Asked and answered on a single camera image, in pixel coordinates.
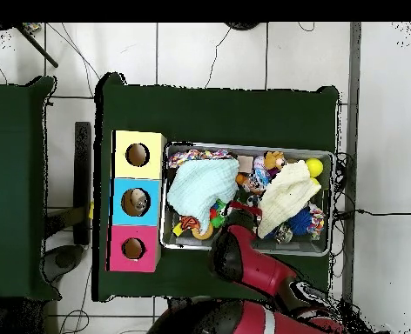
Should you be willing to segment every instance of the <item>circular hole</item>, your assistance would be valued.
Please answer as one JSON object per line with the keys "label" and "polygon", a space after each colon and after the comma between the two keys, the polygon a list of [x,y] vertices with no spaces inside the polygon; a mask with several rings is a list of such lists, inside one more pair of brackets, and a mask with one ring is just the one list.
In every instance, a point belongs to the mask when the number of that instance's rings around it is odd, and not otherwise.
{"label": "circular hole", "polygon": [[121,205],[130,217],[142,217],[150,209],[150,196],[141,188],[131,188],[122,195]]}
{"label": "circular hole", "polygon": [[122,253],[131,260],[137,260],[145,253],[144,243],[138,238],[128,238],[122,244]]}
{"label": "circular hole", "polygon": [[144,166],[150,160],[150,151],[144,144],[131,144],[126,149],[125,157],[132,166]]}

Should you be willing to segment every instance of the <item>towel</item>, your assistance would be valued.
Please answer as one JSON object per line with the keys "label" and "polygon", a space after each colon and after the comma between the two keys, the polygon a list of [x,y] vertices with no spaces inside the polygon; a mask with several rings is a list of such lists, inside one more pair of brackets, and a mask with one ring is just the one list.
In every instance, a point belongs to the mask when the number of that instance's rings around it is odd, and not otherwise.
{"label": "towel", "polygon": [[303,160],[283,167],[267,186],[259,207],[263,211],[258,235],[264,238],[277,225],[297,215],[321,186],[311,180]]}
{"label": "towel", "polygon": [[179,166],[167,201],[179,215],[196,217],[203,235],[210,223],[210,208],[216,200],[227,204],[235,196],[238,168],[238,160],[233,158],[187,161]]}

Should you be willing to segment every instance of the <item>green table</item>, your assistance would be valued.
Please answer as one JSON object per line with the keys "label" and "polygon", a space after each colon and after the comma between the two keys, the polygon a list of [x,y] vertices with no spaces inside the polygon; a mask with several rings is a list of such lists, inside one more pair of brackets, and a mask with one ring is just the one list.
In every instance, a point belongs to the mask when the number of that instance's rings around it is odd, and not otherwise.
{"label": "green table", "polygon": [[[335,151],[338,91],[187,89],[125,85],[118,73],[96,88],[92,296],[255,298],[246,287],[213,277],[207,252],[163,249],[154,273],[105,270],[111,131],[162,133],[169,141]],[[326,290],[329,256],[277,256]]]}
{"label": "green table", "polygon": [[0,85],[0,297],[58,298],[40,272],[44,101],[54,78]]}

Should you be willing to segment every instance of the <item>yellow ball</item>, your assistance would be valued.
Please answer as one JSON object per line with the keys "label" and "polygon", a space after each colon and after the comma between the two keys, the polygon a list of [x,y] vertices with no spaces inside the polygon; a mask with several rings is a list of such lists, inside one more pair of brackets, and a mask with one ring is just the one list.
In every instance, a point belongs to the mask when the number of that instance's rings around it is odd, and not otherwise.
{"label": "yellow ball", "polygon": [[323,171],[323,163],[316,158],[307,159],[307,168],[312,178],[318,177]]}

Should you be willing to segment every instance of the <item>magenta box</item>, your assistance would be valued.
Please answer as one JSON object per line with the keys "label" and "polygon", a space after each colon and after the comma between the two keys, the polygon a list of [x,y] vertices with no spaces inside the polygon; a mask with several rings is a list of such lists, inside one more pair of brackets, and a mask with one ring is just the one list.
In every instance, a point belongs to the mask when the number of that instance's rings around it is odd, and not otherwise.
{"label": "magenta box", "polygon": [[[122,244],[128,238],[137,238],[144,243],[144,255],[131,260],[122,252]],[[150,225],[113,225],[111,227],[110,271],[140,271],[152,273],[160,257],[158,227]]]}

